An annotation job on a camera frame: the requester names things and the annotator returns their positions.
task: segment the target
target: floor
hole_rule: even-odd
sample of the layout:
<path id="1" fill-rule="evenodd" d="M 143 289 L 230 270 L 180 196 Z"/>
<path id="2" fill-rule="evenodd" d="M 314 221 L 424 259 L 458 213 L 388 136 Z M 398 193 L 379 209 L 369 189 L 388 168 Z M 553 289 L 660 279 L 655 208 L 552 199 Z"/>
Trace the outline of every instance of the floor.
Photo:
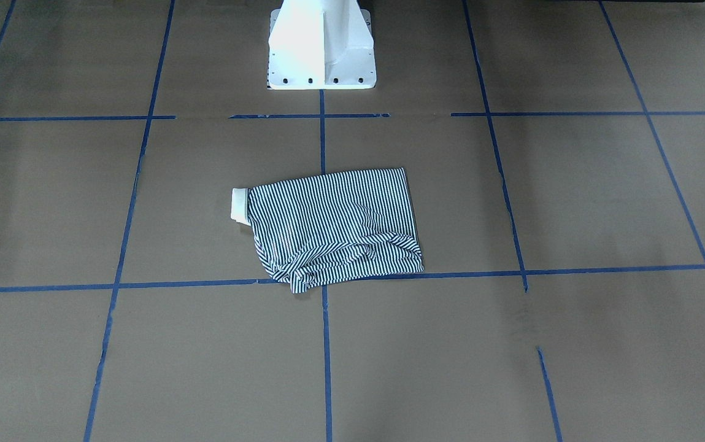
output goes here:
<path id="1" fill-rule="evenodd" d="M 276 92 L 279 3 L 0 0 L 0 441 L 705 440 L 705 3 L 375 0 L 375 89 Z M 391 167 L 425 274 L 229 219 Z"/>

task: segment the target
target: white mounting plate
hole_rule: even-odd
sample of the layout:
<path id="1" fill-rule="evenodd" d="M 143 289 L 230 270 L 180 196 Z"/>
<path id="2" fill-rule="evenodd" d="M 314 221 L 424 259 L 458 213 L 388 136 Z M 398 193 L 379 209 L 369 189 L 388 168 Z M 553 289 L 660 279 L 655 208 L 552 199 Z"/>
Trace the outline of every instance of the white mounting plate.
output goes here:
<path id="1" fill-rule="evenodd" d="M 276 25 L 281 9 L 274 9 L 271 12 L 270 33 Z M 366 20 L 366 27 L 369 34 L 374 36 L 371 30 L 371 12 L 360 9 L 363 19 Z M 268 89 L 274 90 L 353 90 L 371 89 L 377 83 L 377 68 L 374 64 L 374 51 L 368 48 L 353 48 L 347 50 L 343 60 L 325 67 L 325 79 L 312 79 L 308 83 L 306 79 L 287 79 L 284 83 L 284 74 L 279 74 L 281 67 L 274 61 L 273 53 L 268 52 Z"/>

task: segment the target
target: striped cloth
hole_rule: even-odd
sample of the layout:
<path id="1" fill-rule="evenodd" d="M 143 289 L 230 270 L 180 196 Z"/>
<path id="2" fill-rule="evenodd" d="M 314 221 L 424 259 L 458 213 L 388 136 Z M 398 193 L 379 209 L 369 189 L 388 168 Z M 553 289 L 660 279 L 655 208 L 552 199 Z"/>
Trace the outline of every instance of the striped cloth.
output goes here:
<path id="1" fill-rule="evenodd" d="M 248 190 L 257 255 L 293 293 L 423 271 L 403 168 L 347 171 Z"/>

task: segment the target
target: black and white striped textile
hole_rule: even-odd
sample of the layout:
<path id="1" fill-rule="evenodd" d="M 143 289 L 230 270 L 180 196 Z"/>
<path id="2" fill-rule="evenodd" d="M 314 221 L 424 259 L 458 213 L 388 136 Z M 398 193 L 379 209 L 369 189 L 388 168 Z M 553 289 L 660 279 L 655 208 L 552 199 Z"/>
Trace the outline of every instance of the black and white striped textile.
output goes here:
<path id="1" fill-rule="evenodd" d="M 293 293 L 423 271 L 403 168 L 260 185 L 248 190 L 247 204 L 257 255 Z"/>

